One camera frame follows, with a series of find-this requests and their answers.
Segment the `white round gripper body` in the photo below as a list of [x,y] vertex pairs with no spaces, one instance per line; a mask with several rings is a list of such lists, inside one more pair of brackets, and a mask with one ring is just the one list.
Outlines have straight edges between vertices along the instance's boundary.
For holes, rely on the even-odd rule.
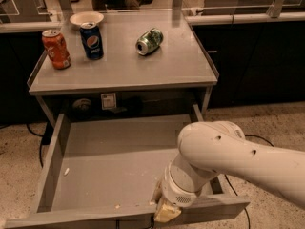
[[177,207],[189,207],[201,193],[200,177],[189,165],[171,162],[161,180],[163,197]]

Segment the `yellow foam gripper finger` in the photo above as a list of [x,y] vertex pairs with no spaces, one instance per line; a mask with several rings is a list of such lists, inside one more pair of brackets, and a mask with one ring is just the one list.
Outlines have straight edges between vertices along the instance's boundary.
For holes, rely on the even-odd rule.
[[162,197],[157,204],[153,219],[156,222],[167,223],[181,214],[181,209]]
[[162,181],[159,180],[155,185],[152,198],[150,200],[150,205],[157,204],[158,201],[161,199],[161,197],[162,197]]

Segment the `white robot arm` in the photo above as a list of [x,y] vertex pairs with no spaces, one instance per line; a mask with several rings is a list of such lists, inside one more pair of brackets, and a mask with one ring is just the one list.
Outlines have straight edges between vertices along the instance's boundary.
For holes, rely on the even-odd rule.
[[152,199],[154,220],[169,222],[194,204],[220,174],[244,179],[305,208],[305,153],[253,143],[230,121],[194,122],[177,138],[178,154],[165,168]]

